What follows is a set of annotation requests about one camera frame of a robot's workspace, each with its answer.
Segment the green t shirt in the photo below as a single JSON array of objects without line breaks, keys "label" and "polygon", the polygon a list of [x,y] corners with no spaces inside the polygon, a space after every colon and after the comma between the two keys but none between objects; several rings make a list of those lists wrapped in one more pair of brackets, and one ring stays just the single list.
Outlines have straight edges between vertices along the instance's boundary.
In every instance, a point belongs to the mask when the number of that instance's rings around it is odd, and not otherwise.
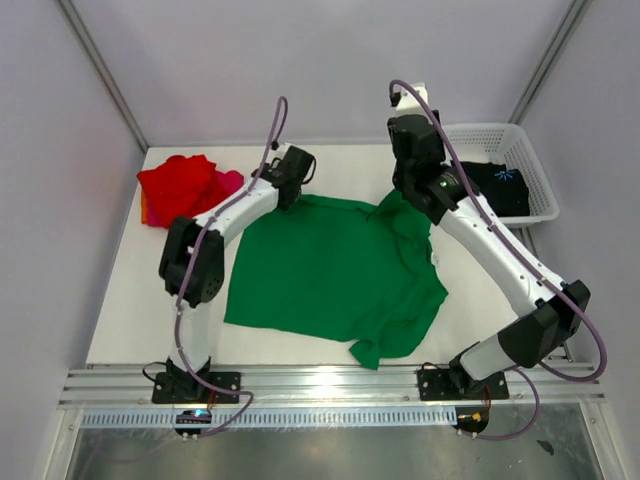
[{"label": "green t shirt", "polygon": [[430,228],[396,190],[377,205],[304,195],[244,230],[224,320],[348,342],[367,369],[406,357],[448,296]]}]

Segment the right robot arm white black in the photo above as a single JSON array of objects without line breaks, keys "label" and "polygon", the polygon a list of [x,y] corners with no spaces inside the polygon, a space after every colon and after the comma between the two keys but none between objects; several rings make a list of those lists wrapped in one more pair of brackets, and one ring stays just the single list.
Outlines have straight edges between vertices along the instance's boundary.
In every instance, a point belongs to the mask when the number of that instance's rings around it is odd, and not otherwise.
[{"label": "right robot arm white black", "polygon": [[449,388],[470,397],[490,376],[531,368],[573,336],[591,293],[582,281],[568,283],[546,268],[504,227],[477,187],[446,165],[441,136],[425,116],[392,117],[387,129],[396,159],[394,187],[473,256],[516,315],[450,361]]}]

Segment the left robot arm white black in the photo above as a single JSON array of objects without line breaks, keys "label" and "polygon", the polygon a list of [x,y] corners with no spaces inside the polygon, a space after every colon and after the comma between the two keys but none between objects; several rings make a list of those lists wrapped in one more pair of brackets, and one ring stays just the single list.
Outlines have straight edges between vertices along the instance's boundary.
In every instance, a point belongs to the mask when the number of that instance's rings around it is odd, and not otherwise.
[{"label": "left robot arm white black", "polygon": [[171,224],[159,265],[165,290],[174,298],[172,351],[155,391],[190,402],[209,390],[211,305],[225,279],[225,249],[253,222],[286,211],[300,198],[315,173],[315,157],[285,143],[263,154],[240,189],[211,210]]}]

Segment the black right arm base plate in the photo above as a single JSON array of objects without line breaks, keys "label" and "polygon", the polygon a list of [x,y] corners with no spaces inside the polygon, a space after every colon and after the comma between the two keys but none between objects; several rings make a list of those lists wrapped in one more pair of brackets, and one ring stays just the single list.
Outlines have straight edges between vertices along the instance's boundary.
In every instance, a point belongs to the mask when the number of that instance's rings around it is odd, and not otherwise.
[{"label": "black right arm base plate", "polygon": [[510,398],[505,374],[498,372],[484,380],[472,379],[461,367],[451,370],[425,362],[416,371],[422,401],[507,400]]}]

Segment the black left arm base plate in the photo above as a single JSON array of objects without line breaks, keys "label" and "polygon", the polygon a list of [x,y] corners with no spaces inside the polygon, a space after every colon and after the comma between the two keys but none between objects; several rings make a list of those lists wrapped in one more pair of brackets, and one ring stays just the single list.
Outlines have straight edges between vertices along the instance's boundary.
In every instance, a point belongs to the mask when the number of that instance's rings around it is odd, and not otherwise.
[{"label": "black left arm base plate", "polygon": [[[238,391],[241,387],[241,373],[237,371],[208,372],[204,379],[224,390]],[[160,372],[155,379],[151,397],[153,404],[238,404],[239,396],[214,392],[201,385],[192,376],[178,378],[167,372]]]}]

